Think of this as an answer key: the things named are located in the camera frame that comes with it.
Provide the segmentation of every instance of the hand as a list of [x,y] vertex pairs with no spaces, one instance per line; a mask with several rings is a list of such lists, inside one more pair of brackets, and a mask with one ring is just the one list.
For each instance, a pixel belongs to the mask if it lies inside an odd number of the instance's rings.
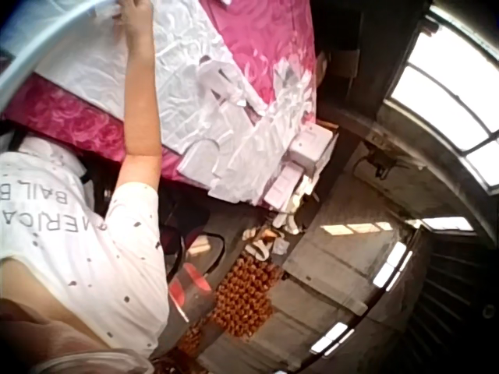
[[153,7],[150,0],[119,0],[130,55],[154,56]]

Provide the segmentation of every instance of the white fabric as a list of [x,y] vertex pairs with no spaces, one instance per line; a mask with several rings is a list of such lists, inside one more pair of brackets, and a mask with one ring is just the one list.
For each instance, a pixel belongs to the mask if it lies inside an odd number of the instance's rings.
[[[248,96],[257,110],[264,110],[266,104],[244,78],[198,0],[152,2],[162,143],[180,154],[202,139],[219,143],[233,131],[230,125],[224,121],[214,122],[211,116],[218,103],[206,84],[209,86],[221,75],[218,69],[209,69],[210,65],[221,63],[225,75],[232,78],[231,84],[241,86],[234,90],[239,91],[242,99]],[[79,3],[81,0],[25,2],[2,31],[0,45],[17,55],[33,35]],[[68,35],[36,71],[123,119],[127,52],[124,40],[116,42],[113,23],[113,19],[99,17],[92,27],[75,30],[77,32]],[[197,79],[202,58],[208,58],[201,73],[205,85]]]
[[157,193],[122,185],[103,220],[70,152],[32,137],[20,150],[0,154],[0,259],[26,265],[110,347],[148,357],[168,319]]
[[[0,45],[16,55],[79,2],[26,2],[2,31]],[[276,64],[276,101],[268,107],[198,0],[152,2],[162,143],[185,157],[179,171],[209,189],[210,196],[259,203],[304,113],[313,109],[310,72],[293,61]],[[124,41],[116,44],[111,19],[98,17],[94,23],[68,35],[37,72],[122,119],[126,46]],[[227,99],[224,108],[214,92]],[[244,104],[263,116],[255,126]]]

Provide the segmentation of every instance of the window frame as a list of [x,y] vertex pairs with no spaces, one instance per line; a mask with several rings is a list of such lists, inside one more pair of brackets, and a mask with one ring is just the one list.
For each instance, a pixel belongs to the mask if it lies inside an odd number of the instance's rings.
[[[479,43],[476,39],[473,37],[469,36],[464,30],[461,30],[455,23],[452,21],[449,21],[445,19],[444,17],[436,14],[433,11],[429,11],[427,14],[427,18],[430,19],[431,21],[438,23],[441,26],[447,27],[449,30],[457,34],[459,37],[463,38],[466,42],[468,42],[476,51],[478,51],[488,62],[493,64],[499,69],[499,61],[488,51],[484,48],[484,46]],[[486,146],[488,143],[496,141],[499,143],[499,130],[496,131],[491,131],[487,128],[485,123],[482,121],[482,119],[475,113],[473,109],[471,109],[467,104],[465,104],[461,98],[453,93],[451,90],[449,90],[442,82],[440,82],[438,79],[433,77],[431,74],[428,72],[424,71],[418,66],[415,66],[411,62],[409,62],[409,57],[412,54],[412,51],[414,47],[416,46],[417,38],[419,35],[422,33],[420,31],[416,37],[414,42],[411,44],[411,48],[408,51],[408,53],[405,56],[405,63],[403,66],[398,70],[397,76],[395,77],[394,84],[391,85],[390,90],[388,92],[388,98],[387,102],[392,104],[393,106],[396,107],[399,111],[402,113],[407,113],[410,116],[412,116],[414,119],[416,119],[428,132],[430,132],[433,136],[437,137],[441,143],[443,143],[447,148],[450,149],[451,152],[453,152],[456,157],[459,159],[459,161],[462,163],[462,165],[468,169],[470,174],[473,175],[475,180],[482,186],[482,188],[489,194],[489,195],[497,195],[499,194],[499,184],[496,185],[489,185],[486,180],[482,177],[482,175],[478,172],[476,167],[471,163],[471,161],[468,161],[467,156],[469,156],[471,153],[481,149],[483,146]],[[480,125],[480,127],[486,132],[487,138],[480,143],[476,144],[475,146],[469,148],[468,150],[461,150],[459,149],[446,135],[444,135],[437,127],[432,125],[430,122],[428,122],[425,118],[423,118],[421,115],[419,115],[417,112],[412,110],[411,108],[407,107],[394,97],[392,97],[398,82],[400,81],[402,74],[405,71],[405,68],[410,67],[411,69],[414,69],[416,72],[419,74],[423,75],[425,78],[429,79],[433,84],[438,86],[440,89],[444,90],[446,94],[448,94],[454,101],[460,105],[463,109],[465,109],[472,117],[473,119],[476,120],[476,122]]]

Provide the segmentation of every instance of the mattress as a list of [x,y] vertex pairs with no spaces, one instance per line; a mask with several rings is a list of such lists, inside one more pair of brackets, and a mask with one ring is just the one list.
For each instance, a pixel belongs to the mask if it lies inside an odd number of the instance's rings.
[[[315,56],[310,6],[307,1],[240,0],[229,7],[209,0],[174,3],[155,2],[157,53],[160,57],[168,56],[159,63],[157,60],[162,140],[169,148],[165,149],[163,175],[183,182],[194,181],[221,199],[257,203],[268,179],[278,169],[286,143],[298,131],[303,115],[308,113],[313,117],[315,89],[311,77]],[[164,28],[172,26],[168,16],[173,13],[189,27],[165,32]],[[192,35],[175,39],[171,37],[173,34]],[[126,58],[120,48],[124,46],[114,47],[113,58],[101,58],[107,61],[106,66],[100,61],[98,69],[89,70],[89,66],[96,66],[97,60],[85,61],[85,58],[102,56],[101,50],[90,52],[91,48],[107,46],[109,49],[110,42],[94,40],[88,44],[80,40],[79,44],[74,43],[71,53],[67,45],[62,45],[60,48],[66,56],[54,53],[41,63],[37,71],[46,79],[31,77],[10,103],[5,112],[7,116],[56,139],[120,161],[123,144],[119,119]],[[16,53],[15,46],[8,41],[2,42],[2,46]],[[170,53],[179,46],[182,53]],[[58,62],[58,58],[67,58],[78,51],[85,52],[80,52],[83,54],[76,59],[78,63],[74,56],[70,63]],[[204,71],[199,64],[201,55],[207,55],[210,60]],[[187,103],[190,94],[199,91],[200,86],[216,86],[213,80],[219,78],[216,73],[221,69],[233,78],[232,96],[222,105],[214,97],[208,97],[210,106],[206,109],[205,102],[200,104],[200,100],[206,101],[206,92],[210,91],[205,90],[196,98],[197,102]],[[170,74],[170,79],[162,79],[165,74]],[[98,84],[92,81],[95,76],[100,77]],[[256,112],[264,111],[263,117],[252,118],[238,105],[241,101],[250,103]],[[182,121],[175,118],[180,115],[183,115]],[[286,126],[293,131],[282,132]]]

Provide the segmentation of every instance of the bed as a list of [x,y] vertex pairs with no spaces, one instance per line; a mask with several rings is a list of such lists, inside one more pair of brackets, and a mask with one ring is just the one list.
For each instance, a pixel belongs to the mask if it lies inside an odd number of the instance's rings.
[[[200,0],[200,5],[222,36],[240,71],[265,104],[272,105],[277,100],[275,66],[282,61],[293,66],[300,75],[310,74],[308,88],[311,94],[307,100],[311,105],[306,117],[314,119],[315,54],[308,0],[233,0],[230,6],[218,0]],[[36,73],[18,90],[3,115],[36,132],[94,151],[107,159],[121,161],[124,157],[120,119]],[[210,189],[207,183],[187,178],[189,173],[181,174],[181,164],[180,152],[164,147],[164,178]]]

